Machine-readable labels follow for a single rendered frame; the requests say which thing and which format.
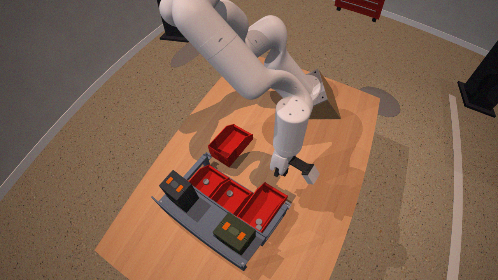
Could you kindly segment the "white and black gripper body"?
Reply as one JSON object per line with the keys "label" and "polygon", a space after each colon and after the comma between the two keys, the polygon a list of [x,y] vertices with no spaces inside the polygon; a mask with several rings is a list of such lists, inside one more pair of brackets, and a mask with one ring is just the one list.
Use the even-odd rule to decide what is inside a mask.
{"label": "white and black gripper body", "polygon": [[290,164],[288,163],[291,161],[292,158],[293,156],[291,157],[282,156],[274,150],[269,168],[270,170],[273,171],[277,167],[279,169],[279,174],[283,175],[290,166]]}

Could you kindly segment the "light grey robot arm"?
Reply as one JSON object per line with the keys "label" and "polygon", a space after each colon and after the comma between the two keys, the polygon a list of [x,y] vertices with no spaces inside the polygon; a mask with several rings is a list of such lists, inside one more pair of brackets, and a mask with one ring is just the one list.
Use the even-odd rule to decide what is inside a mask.
{"label": "light grey robot arm", "polygon": [[[274,149],[293,156],[288,164],[314,184],[316,166],[295,155],[301,151],[321,83],[288,53],[284,22],[268,15],[249,27],[245,13],[229,0],[161,0],[160,14],[242,97],[254,100],[270,88],[283,97],[275,108]],[[263,65],[258,57],[269,49]]]}

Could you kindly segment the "red bin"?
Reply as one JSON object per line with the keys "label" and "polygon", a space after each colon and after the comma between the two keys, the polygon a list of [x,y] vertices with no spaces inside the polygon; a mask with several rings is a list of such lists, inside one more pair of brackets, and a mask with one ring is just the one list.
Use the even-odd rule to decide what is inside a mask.
{"label": "red bin", "polygon": [[[231,197],[226,195],[228,190],[233,192]],[[211,199],[237,216],[252,195],[250,190],[230,179],[218,188]]]}
{"label": "red bin", "polygon": [[[205,185],[203,183],[204,179],[209,179],[209,184]],[[218,188],[229,178],[223,173],[219,172],[214,167],[207,165],[200,168],[194,176],[189,180],[189,182],[206,196],[211,198],[213,194],[218,190]]]}
{"label": "red bin", "polygon": [[254,136],[235,124],[226,126],[208,145],[212,157],[230,167]]}
{"label": "red bin", "polygon": [[286,199],[288,197],[284,193],[270,186],[268,183],[263,183],[256,189],[237,217],[247,222],[247,224],[256,230],[258,230],[256,228],[256,219],[261,219],[263,221],[261,224],[263,229],[259,231],[263,233]]}

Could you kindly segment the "grey metal shelf rack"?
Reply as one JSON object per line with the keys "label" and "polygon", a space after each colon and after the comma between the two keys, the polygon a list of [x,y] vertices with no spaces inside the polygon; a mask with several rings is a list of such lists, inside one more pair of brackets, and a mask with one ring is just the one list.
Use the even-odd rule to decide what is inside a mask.
{"label": "grey metal shelf rack", "polygon": [[[189,180],[194,175],[194,173],[202,166],[202,164],[204,165],[204,167],[210,165],[209,160],[211,157],[211,154],[208,152],[203,154],[201,158],[199,158],[198,161],[192,166],[192,168],[190,168],[190,170],[183,176],[183,178]],[[287,210],[289,210],[291,206],[291,203],[286,201],[285,204],[281,206],[266,229],[263,231],[263,233],[249,225],[256,230],[256,238],[254,238],[254,240],[244,251],[244,253],[240,255],[230,247],[219,241],[213,234],[213,231],[219,225],[219,222],[223,220],[228,212],[231,212],[223,208],[217,202],[210,199],[197,188],[194,187],[194,189],[199,199],[194,203],[194,205],[191,207],[191,209],[189,209],[187,213],[175,203],[173,203],[166,194],[164,194],[159,202],[153,196],[151,196],[151,198],[156,201],[156,203],[167,214],[171,214],[170,217],[172,217],[181,226],[183,226],[191,234],[197,237],[201,242],[205,243],[216,253],[218,253],[223,258],[227,259],[229,262],[243,271],[247,268],[247,262],[254,255],[259,246],[263,246],[264,243],[266,243],[268,238],[271,236],[275,228],[279,225]]]}

